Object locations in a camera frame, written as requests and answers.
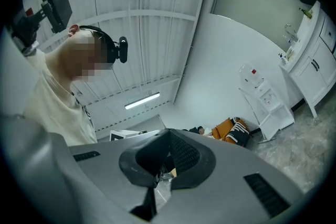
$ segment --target cabinet handle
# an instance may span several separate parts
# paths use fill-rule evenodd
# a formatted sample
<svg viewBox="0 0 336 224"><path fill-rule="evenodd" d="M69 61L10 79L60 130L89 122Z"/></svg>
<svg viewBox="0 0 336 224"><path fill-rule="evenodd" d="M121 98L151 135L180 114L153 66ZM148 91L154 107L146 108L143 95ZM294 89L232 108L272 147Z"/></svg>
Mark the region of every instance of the cabinet handle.
<svg viewBox="0 0 336 224"><path fill-rule="evenodd" d="M314 65L314 63L313 63L313 62L311 62L311 64L312 64L312 65L315 67L316 71L318 71L318 70L317 70L317 67Z"/></svg>
<svg viewBox="0 0 336 224"><path fill-rule="evenodd" d="M314 59L313 59L313 62L314 62L314 63L316 63L316 61L315 61ZM318 63L316 63L316 65L317 65L317 68L318 68L318 69L320 69L320 66L319 66L319 64L318 64Z"/></svg>

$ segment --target person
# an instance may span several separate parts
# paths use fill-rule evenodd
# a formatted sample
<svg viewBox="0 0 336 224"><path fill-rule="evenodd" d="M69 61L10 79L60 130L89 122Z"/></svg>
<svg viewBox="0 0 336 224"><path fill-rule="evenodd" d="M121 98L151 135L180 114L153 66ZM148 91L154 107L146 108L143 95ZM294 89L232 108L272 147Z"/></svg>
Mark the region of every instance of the person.
<svg viewBox="0 0 336 224"><path fill-rule="evenodd" d="M48 132L61 134L68 146L96 143L90 114L70 86L75 80L112 66L113 40L95 26L72 25L66 40L54 51L40 50L27 57L39 73L34 92L24 110L27 119Z"/></svg>
<svg viewBox="0 0 336 224"><path fill-rule="evenodd" d="M200 135L214 138L212 135L212 130L210 128L204 129L202 126L199 126L197 130Z"/></svg>

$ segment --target ceiling beam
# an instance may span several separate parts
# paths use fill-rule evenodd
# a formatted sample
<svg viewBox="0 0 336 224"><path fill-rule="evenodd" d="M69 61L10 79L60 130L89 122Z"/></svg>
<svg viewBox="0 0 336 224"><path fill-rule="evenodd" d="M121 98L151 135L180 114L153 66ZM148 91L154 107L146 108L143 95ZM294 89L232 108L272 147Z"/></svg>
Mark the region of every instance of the ceiling beam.
<svg viewBox="0 0 336 224"><path fill-rule="evenodd" d="M115 94L111 94L108 97L104 97L102 99L97 100L96 102L92 103L92 104L88 104L87 105L87 109L92 112L93 110L96 110L98 108L101 108L102 106L105 106L115 100L120 100L120 99L127 99L129 97L133 97L141 92L145 92L145 91L149 91L155 87L158 86L162 86L162 85L166 85L169 83L173 83L175 81L180 81L181 76L167 76L167 77L162 77L160 79L155 79L146 83L141 84L136 86L136 87L132 87L132 88L128 88L125 89L124 91L119 91L116 92Z"/></svg>
<svg viewBox="0 0 336 224"><path fill-rule="evenodd" d="M99 131L96 131L96 138L101 139L106 136L110 135L111 130L126 130L127 128L130 128L132 126L135 126L141 122L144 122L160 113L160 110L165 107L167 104L170 104L169 101L165 102L164 104L160 104L156 107L147 109L146 111L143 111L140 115L136 115L135 117L122 121L120 123L117 123L112 126L105 127L104 129L101 129Z"/></svg>
<svg viewBox="0 0 336 224"><path fill-rule="evenodd" d="M178 19L184 19L184 20L190 20L195 21L195 16L190 16L183 13L177 13L177 12L168 12L165 10L156 10L156 9L133 9L130 10L131 16L161 16L161 17L170 17L170 18L178 18ZM124 18L128 17L128 10L121 10L118 12L110 12L105 14L100 14L98 16L93 16L91 18L82 20L78 22L78 25L92 25L95 23L99 23L105 20L112 20L112 19L118 19L118 18ZM39 47L40 50L45 50L55 42L59 41L60 39L64 38L68 34L68 29L63 30L62 32L59 32L52 37L50 37L48 40L46 40L44 43L42 43Z"/></svg>
<svg viewBox="0 0 336 224"><path fill-rule="evenodd" d="M198 18L199 18L199 13L201 12L202 2L203 2L203 0L199 0L198 1L198 7L197 7L197 12L196 12L196 19L194 20L194 25L193 25L193 29L191 31L190 40L189 40L189 42L187 44L188 45L187 53L185 54L185 57L182 60L183 69L182 69L181 75L183 75L184 68L185 68L187 60L188 60L190 48L191 48L191 45L192 45L192 42L193 42L193 38L194 38L194 35L195 35L195 31L196 31L196 26L197 26L197 21L198 21ZM173 103L175 102L177 91L179 90L180 84L181 84L181 80L178 82L177 87L175 89L175 92L174 92L174 95L173 95Z"/></svg>

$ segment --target white wall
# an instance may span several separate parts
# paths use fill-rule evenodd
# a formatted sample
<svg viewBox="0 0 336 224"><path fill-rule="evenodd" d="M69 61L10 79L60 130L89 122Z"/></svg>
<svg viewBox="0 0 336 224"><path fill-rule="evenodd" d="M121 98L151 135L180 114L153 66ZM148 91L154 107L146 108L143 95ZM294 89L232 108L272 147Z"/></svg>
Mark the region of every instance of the white wall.
<svg viewBox="0 0 336 224"><path fill-rule="evenodd" d="M127 130L130 130L130 131L146 130L147 132L152 132L152 131L161 130L161 129L165 129L165 126L161 122L159 115L156 115L149 120L146 120L144 122L141 122L135 126L128 128Z"/></svg>
<svg viewBox="0 0 336 224"><path fill-rule="evenodd" d="M257 121L238 90L238 71L247 62L272 83L289 107L302 99L278 66L278 54L283 51L241 23L205 14L198 22L193 47L175 104L160 113L166 127L214 127L238 116L256 128Z"/></svg>
<svg viewBox="0 0 336 224"><path fill-rule="evenodd" d="M311 6L300 0L217 0L213 13L253 28L287 51L290 45L283 37L284 26L299 29L303 18L299 7Z"/></svg>

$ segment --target light fixture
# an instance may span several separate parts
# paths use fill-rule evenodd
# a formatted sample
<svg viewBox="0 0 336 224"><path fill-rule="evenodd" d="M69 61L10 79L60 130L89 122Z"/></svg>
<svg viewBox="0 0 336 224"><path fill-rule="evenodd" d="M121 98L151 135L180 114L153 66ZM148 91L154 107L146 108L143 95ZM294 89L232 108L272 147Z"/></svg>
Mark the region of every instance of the light fixture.
<svg viewBox="0 0 336 224"><path fill-rule="evenodd" d="M140 100L137 100L137 101L135 101L135 102L133 102L133 103L130 103L130 104L125 105L125 108L126 108L126 109L131 109L131 108L133 108L133 107L135 107L135 106L137 106L137 105L140 105L140 104L146 103L146 102L148 102L148 101L151 101L151 100L153 100L153 99L155 99L155 98L157 98L157 97L159 97L159 96L160 96L160 93L157 92L157 93L155 93L155 94L152 94L152 95L150 95L150 96L147 96L147 97L145 97L145 98L142 98L142 99L140 99Z"/></svg>

